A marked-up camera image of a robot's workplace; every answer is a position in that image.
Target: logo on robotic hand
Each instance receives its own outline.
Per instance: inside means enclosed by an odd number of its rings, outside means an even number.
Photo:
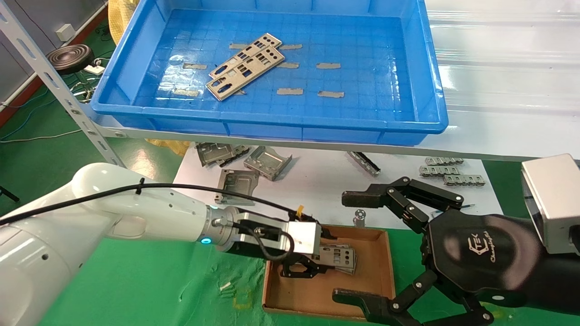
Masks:
[[[490,234],[487,231],[484,231],[484,236],[486,238],[480,238],[479,234],[473,233],[471,236],[472,237],[467,238],[467,242],[469,243],[469,250],[481,256],[482,254],[490,251],[491,248],[490,261],[495,263],[495,246]]]

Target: round stool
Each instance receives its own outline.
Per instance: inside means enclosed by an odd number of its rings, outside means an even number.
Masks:
[[[95,54],[93,50],[84,44],[74,44],[63,46],[46,55],[48,61],[55,68],[59,75],[75,74],[78,82],[70,89],[75,97],[80,97],[79,101],[82,103],[90,101],[90,98],[95,92],[95,88],[91,86],[90,81],[98,78],[88,78],[83,74],[83,69],[93,64]],[[75,93],[74,89],[81,87],[81,91]]]

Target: cardboard box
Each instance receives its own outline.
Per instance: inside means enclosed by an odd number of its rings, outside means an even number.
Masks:
[[[358,255],[353,276],[328,270],[314,278],[285,278],[282,266],[267,262],[262,307],[268,313],[304,314],[324,318],[365,321],[360,308],[332,301],[334,288],[345,288],[395,296],[389,237],[384,230],[325,226],[338,240],[322,243],[349,243]]]

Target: blue plastic tray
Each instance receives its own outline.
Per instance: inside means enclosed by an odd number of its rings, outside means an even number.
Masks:
[[[302,44],[280,50],[300,67],[275,67],[246,95],[217,101],[208,73],[238,51],[230,44],[265,32]],[[448,124],[422,0],[142,0],[91,106],[133,128],[322,142],[411,146]]]

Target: small metal washer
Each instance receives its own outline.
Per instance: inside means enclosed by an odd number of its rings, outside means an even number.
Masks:
[[[367,217],[367,213],[362,209],[357,209],[357,211],[354,213],[354,217],[357,219],[364,219]]]

